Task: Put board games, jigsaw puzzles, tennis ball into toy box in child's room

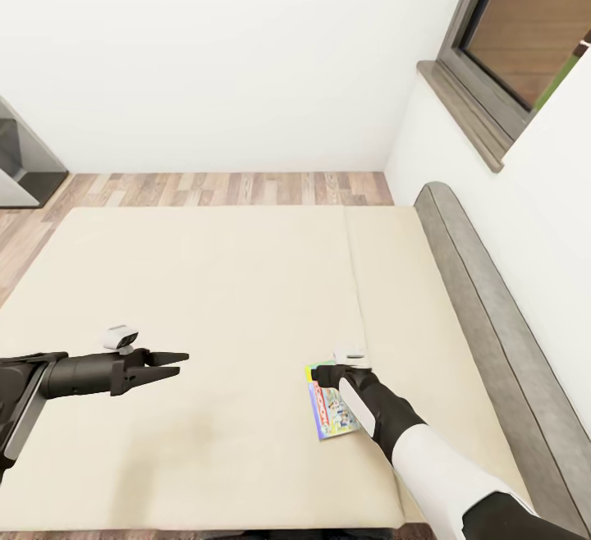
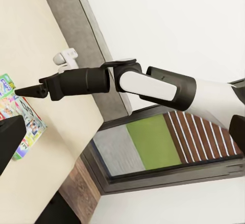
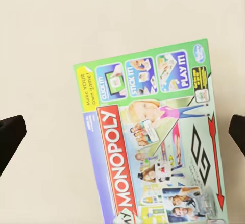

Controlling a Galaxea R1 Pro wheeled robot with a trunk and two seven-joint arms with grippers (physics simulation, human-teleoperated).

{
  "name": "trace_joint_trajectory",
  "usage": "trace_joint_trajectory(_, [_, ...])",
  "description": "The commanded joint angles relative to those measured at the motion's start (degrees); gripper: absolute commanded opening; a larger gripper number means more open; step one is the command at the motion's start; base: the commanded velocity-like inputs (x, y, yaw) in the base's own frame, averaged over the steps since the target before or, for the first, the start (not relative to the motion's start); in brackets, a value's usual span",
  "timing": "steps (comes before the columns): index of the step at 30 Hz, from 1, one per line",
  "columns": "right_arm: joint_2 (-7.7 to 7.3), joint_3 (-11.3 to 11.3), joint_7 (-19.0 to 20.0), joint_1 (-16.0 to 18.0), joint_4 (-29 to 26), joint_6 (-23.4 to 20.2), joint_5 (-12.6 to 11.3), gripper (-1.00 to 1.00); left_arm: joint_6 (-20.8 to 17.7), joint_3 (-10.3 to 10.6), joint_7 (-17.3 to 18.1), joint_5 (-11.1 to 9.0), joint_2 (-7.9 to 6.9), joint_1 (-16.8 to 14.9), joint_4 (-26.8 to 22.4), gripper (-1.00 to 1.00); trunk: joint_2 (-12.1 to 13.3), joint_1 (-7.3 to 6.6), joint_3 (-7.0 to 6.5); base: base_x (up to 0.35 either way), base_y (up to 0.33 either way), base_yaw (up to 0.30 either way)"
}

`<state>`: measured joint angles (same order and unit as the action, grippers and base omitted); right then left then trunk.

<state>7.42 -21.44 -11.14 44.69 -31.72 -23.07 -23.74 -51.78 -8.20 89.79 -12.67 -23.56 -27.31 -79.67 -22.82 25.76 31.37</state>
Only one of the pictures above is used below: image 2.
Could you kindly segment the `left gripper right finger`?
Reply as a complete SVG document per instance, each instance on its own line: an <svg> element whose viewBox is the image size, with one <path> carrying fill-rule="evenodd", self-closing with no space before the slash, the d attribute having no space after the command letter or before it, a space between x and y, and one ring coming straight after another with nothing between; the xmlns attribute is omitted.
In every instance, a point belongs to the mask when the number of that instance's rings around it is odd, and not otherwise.
<svg viewBox="0 0 245 224"><path fill-rule="evenodd" d="M245 117L233 115L228 132L245 156Z"/></svg>

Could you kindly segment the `board game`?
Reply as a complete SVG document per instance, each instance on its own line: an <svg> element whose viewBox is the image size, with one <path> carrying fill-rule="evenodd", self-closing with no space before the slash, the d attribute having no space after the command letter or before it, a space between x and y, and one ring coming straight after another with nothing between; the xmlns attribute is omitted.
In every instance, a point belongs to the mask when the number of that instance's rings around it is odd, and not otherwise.
<svg viewBox="0 0 245 224"><path fill-rule="evenodd" d="M25 157L47 125L26 97L16 95L15 90L16 85L10 77L7 74L0 75L0 120L22 115L26 124L27 134L13 155L19 160Z"/></svg>

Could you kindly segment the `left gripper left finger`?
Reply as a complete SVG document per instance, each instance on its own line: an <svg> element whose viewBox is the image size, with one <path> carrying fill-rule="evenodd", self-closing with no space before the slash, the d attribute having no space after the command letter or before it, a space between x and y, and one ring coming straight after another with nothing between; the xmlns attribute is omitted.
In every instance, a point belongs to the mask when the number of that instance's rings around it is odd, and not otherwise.
<svg viewBox="0 0 245 224"><path fill-rule="evenodd" d="M22 115L0 120L0 176L26 134Z"/></svg>

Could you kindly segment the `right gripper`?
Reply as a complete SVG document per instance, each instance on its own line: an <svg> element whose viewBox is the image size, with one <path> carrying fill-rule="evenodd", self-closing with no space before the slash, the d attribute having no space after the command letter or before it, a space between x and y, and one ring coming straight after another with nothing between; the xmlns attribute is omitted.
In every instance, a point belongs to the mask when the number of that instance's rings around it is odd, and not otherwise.
<svg viewBox="0 0 245 224"><path fill-rule="evenodd" d="M88 95L91 92L87 84L87 68L74 68L56 73L48 78L39 79L39 85L15 90L15 94L24 97L46 98L59 101L65 96Z"/></svg>

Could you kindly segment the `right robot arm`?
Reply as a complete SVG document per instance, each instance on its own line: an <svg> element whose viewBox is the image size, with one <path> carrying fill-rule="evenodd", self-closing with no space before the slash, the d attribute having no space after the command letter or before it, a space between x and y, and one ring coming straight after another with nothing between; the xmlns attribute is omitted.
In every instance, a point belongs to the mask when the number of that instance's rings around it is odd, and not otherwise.
<svg viewBox="0 0 245 224"><path fill-rule="evenodd" d="M39 79L39 85L15 90L24 97L59 101L65 96L108 93L113 67L115 89L139 95L140 99L185 111L228 129L233 115L245 117L245 86L201 80L149 66L146 73L135 58L105 62L101 67L76 68L74 48L57 53L53 61L58 73Z"/></svg>

